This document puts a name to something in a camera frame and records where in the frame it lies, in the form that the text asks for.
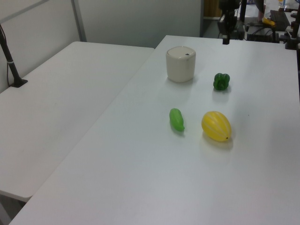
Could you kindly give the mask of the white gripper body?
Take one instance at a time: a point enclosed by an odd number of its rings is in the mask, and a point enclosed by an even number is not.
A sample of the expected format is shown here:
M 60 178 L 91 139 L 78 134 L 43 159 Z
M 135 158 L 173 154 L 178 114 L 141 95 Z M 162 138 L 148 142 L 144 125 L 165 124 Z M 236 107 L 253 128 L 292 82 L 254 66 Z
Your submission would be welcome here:
M 222 35 L 230 35 L 237 23 L 237 17 L 235 15 L 222 15 L 217 22 L 219 33 Z

